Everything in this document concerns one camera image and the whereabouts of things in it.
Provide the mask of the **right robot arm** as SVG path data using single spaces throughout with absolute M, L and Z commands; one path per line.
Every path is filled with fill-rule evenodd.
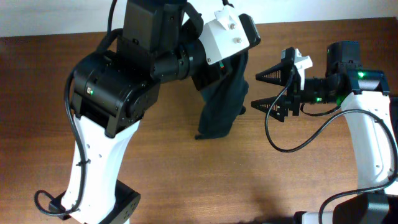
M 384 72 L 361 64 L 356 41 L 339 41 L 327 48 L 324 78 L 306 78 L 313 65 L 296 48 L 282 51 L 277 65 L 258 73 L 256 80 L 282 86 L 272 98 L 251 103 L 267 118 L 283 121 L 299 115 L 306 104 L 333 103 L 326 112 L 333 121 L 344 116 L 353 142 L 358 186 L 335 195 L 342 202 L 332 211 L 323 203 L 317 212 L 297 212 L 295 223 L 396 223 L 397 129 Z

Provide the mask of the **black nike t-shirt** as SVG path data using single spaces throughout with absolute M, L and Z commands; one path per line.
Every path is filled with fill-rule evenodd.
M 223 138 L 229 134 L 237 116 L 246 112 L 244 99 L 249 84 L 244 78 L 249 52 L 223 61 L 225 78 L 201 91 L 205 105 L 201 112 L 196 140 Z

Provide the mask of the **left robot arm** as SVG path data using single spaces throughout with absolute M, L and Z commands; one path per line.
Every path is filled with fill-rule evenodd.
M 68 188 L 50 198 L 44 213 L 80 223 L 128 223 L 141 196 L 118 173 L 161 84 L 191 78 L 205 102 L 195 139 L 225 137 L 246 110 L 244 71 L 249 49 L 260 40 L 252 17 L 228 1 L 210 22 L 187 1 L 128 1 L 122 28 L 109 27 L 67 78 L 72 171 Z

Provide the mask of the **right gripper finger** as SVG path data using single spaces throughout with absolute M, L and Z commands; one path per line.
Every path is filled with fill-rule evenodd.
M 256 80 L 274 85 L 286 86 L 292 67 L 293 63 L 291 61 L 280 62 L 277 65 L 256 74 Z
M 276 96 L 274 96 L 252 101 L 251 107 L 264 113 L 269 112 L 269 116 L 280 122 L 284 122 L 285 117 L 288 116 L 288 107 L 286 105 L 286 99 L 284 95 L 278 99 Z

